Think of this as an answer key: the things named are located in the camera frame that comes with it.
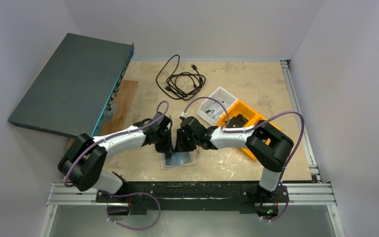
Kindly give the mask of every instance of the black mounting base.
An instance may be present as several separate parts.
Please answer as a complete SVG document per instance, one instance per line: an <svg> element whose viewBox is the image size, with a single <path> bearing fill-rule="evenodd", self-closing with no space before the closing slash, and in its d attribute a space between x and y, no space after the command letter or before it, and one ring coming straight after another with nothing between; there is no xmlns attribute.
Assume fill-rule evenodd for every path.
<svg viewBox="0 0 379 237"><path fill-rule="evenodd" d="M128 182L118 195L146 192L155 196L162 210L179 211L239 211L240 214L258 215L263 207L256 203L286 202L284 189L278 186L275 192L264 194L258 190L258 181L209 181L209 182ZM127 202L126 198L110 198L97 195L97 202ZM133 196L131 215L145 215L148 210L157 210L156 203L147 196Z"/></svg>

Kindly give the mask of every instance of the wooden board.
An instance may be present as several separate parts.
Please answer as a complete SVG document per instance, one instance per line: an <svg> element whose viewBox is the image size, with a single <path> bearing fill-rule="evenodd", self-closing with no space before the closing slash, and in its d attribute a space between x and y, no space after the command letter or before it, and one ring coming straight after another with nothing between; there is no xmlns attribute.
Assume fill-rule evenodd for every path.
<svg viewBox="0 0 379 237"><path fill-rule="evenodd" d="M101 131L99 132L100 136L122 130L125 118L127 117L127 113L130 109L131 102L133 101L133 97L136 93L138 84L139 83L137 81L133 80L123 80L121 82L117 96L114 98L112 102L113 105L117 105L117 111L115 112L112 121L104 122L104 124L101 127ZM71 147L74 141L74 138L72 138L69 141L67 149Z"/></svg>

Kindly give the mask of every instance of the small black object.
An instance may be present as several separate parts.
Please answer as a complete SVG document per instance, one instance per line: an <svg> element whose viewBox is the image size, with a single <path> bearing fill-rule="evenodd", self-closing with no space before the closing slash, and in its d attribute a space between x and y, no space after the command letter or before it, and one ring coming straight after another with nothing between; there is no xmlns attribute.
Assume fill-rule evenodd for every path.
<svg viewBox="0 0 379 237"><path fill-rule="evenodd" d="M181 119L181 130L184 131L183 134L186 136L186 142L194 145L193 150L196 149L196 146L200 146L204 150L217 150L217 148L211 143L211 134L216 128L218 128L217 126L211 126L207 129L192 116Z"/></svg>
<svg viewBox="0 0 379 237"><path fill-rule="evenodd" d="M232 117L229 121L229 124L226 126L228 128L243 127L248 122L248 120L241 114L238 114L235 117Z"/></svg>
<svg viewBox="0 0 379 237"><path fill-rule="evenodd" d="M159 82L158 82L159 75L163 72L163 70L165 69L165 67L169 64L169 62L174 57L178 57L177 65L176 65L174 71L171 73L171 75L166 79L167 86L165 86L165 89L163 89L159 85ZM156 84L159 87L159 89L161 89L163 91L163 93L165 93L170 98L172 98L174 100L190 100L192 97L194 97L202 89L202 87L204 86L204 84L206 82L206 78L205 78L204 75L201 75L198 72L197 66L194 65L194 64L192 64L191 67L192 67L192 69L194 69L197 72L196 74L190 73L190 72L182 72L182 73L175 74L175 72L176 72L176 70L178 69L178 66L179 66L179 61L180 61L180 56L178 54L175 54L174 56L172 56L166 62L165 66L163 66L163 68L159 71L159 73L156 76L155 81L156 81ZM181 88L179 88L177 86L176 82L177 82L178 78L182 77L182 76L189 77L192 80L193 87L194 87L193 90L191 90L189 92L185 92L185 91L183 91Z"/></svg>
<svg viewBox="0 0 379 237"><path fill-rule="evenodd" d="M173 150L172 146L172 130L161 131L162 140L155 143L154 148L159 153L169 154Z"/></svg>
<svg viewBox="0 0 379 237"><path fill-rule="evenodd" d="M163 116L161 112L157 112L152 119L144 119L141 122L136 122L133 125L137 127L143 126L144 121L155 120L158 117ZM164 147L165 137L170 137L168 125L170 124L171 119L169 117L163 116L155 124L143 129L143 133L146 135L146 139L142 146L161 143L159 147Z"/></svg>
<svg viewBox="0 0 379 237"><path fill-rule="evenodd" d="M177 129L177 140L174 152L192 152L196 149L197 146L191 133L181 128Z"/></svg>

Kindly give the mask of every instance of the white wall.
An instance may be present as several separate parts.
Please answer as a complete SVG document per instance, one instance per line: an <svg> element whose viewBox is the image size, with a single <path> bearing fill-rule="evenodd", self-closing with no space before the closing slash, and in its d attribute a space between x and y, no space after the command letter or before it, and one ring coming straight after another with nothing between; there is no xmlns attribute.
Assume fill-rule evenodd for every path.
<svg viewBox="0 0 379 237"><path fill-rule="evenodd" d="M66 138L6 120L67 32L63 0L0 0L0 236L37 236Z"/></svg>
<svg viewBox="0 0 379 237"><path fill-rule="evenodd" d="M379 236L379 1L325 0L291 63L348 236Z"/></svg>
<svg viewBox="0 0 379 237"><path fill-rule="evenodd" d="M81 33L131 43L134 60L289 59L323 0L65 0Z"/></svg>

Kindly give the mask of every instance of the gray metal box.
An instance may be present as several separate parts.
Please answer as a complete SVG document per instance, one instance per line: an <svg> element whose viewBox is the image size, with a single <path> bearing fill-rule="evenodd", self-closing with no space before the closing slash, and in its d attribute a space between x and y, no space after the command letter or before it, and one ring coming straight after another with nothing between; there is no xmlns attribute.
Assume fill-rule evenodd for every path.
<svg viewBox="0 0 379 237"><path fill-rule="evenodd" d="M8 121L76 137L97 135L134 46L68 33Z"/></svg>

